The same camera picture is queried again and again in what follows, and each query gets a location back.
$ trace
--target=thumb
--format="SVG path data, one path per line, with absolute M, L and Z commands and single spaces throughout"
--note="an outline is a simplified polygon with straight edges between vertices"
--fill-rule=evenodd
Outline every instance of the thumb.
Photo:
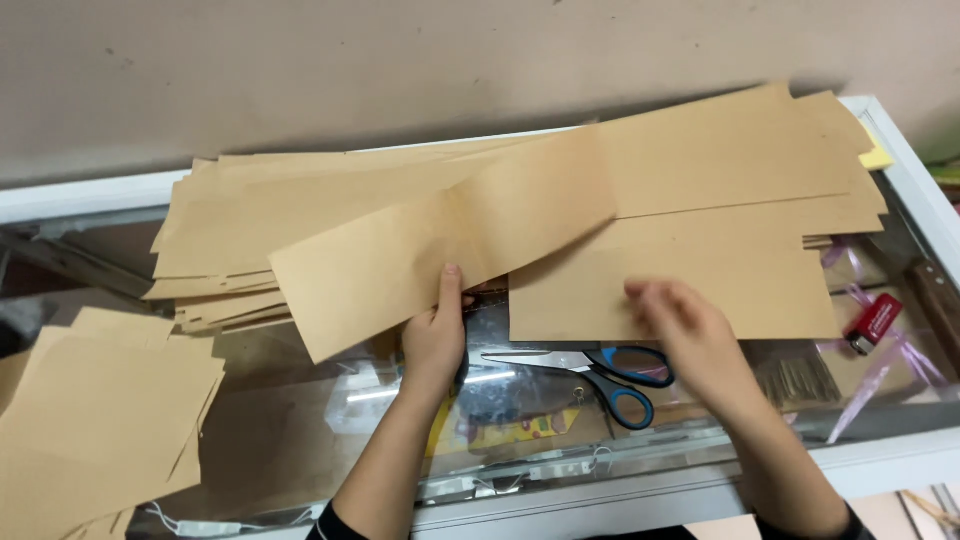
M 646 314 L 646 319 L 657 333 L 657 338 L 664 341 L 681 339 L 684 336 L 683 322 L 663 294 L 661 286 L 650 285 L 639 300 L 640 308 Z
M 464 290 L 462 279 L 463 272 L 460 270 L 460 266 L 448 263 L 444 267 L 444 271 L 440 275 L 440 301 L 437 304 L 436 319 L 447 317 L 460 319 L 463 317 L 463 312 L 460 310 L 463 302 L 460 297 Z

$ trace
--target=person's left hand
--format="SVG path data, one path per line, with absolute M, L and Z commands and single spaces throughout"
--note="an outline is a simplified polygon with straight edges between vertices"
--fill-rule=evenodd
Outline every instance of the person's left hand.
M 461 306 L 473 300 L 461 299 L 462 278 L 460 267 L 448 264 L 440 275 L 440 303 L 407 323 L 403 331 L 406 368 L 401 393 L 433 399 L 437 404 L 444 399 L 466 346 Z

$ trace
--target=blue scissors handle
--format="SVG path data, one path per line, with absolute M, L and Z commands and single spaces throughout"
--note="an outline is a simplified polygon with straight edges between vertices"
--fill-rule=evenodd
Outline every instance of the blue scissors handle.
M 590 366 L 589 370 L 580 372 L 580 375 L 584 376 L 584 379 L 589 381 L 589 383 L 596 388 L 597 392 L 603 396 L 603 400 L 607 403 L 607 409 L 617 424 L 634 431 L 646 430 L 650 427 L 650 424 L 654 421 L 654 406 L 642 392 L 630 386 L 624 386 L 623 384 L 607 379 L 607 376 L 604 375 L 599 368 L 594 366 Z M 621 396 L 629 396 L 640 402 L 644 409 L 643 420 L 639 423 L 627 420 L 627 417 L 624 416 L 616 404 L 617 399 Z
M 613 366 L 613 355 L 616 353 L 639 353 L 641 355 L 652 356 L 661 364 L 663 364 L 664 368 L 666 368 L 666 377 L 656 378 L 643 373 L 635 373 L 618 369 Z M 593 363 L 602 367 L 604 371 L 613 373 L 614 375 L 628 382 L 646 386 L 648 388 L 666 388 L 667 386 L 673 384 L 675 379 L 673 370 L 670 369 L 670 362 L 667 360 L 666 355 L 656 349 L 649 349 L 647 347 L 639 346 L 608 347 L 599 351 L 585 351 L 584 354 L 587 355 L 589 359 L 593 360 Z

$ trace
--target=white frame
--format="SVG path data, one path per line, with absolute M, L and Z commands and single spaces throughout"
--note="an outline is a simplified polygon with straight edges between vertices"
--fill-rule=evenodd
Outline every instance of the white frame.
M 947 274 L 960 285 L 960 219 L 953 207 L 875 97 L 841 101 L 865 122 L 896 162 L 887 169 L 887 178 Z M 173 182 L 188 173 L 5 190 L 0 194 L 0 225 L 168 205 Z M 960 428 L 821 448 L 811 455 L 846 498 L 960 482 Z M 731 517 L 745 511 L 735 490 L 739 475 L 736 463 L 724 463 L 428 507 L 416 513 L 414 537 L 572 539 Z M 308 529 L 301 526 L 244 537 L 301 540 Z

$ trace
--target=beige wall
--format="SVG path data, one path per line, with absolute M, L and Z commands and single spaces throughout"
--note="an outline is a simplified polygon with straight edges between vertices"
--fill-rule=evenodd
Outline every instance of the beige wall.
M 876 94 L 944 157 L 958 21 L 956 0 L 0 0 L 0 182 L 554 127 L 777 78 Z

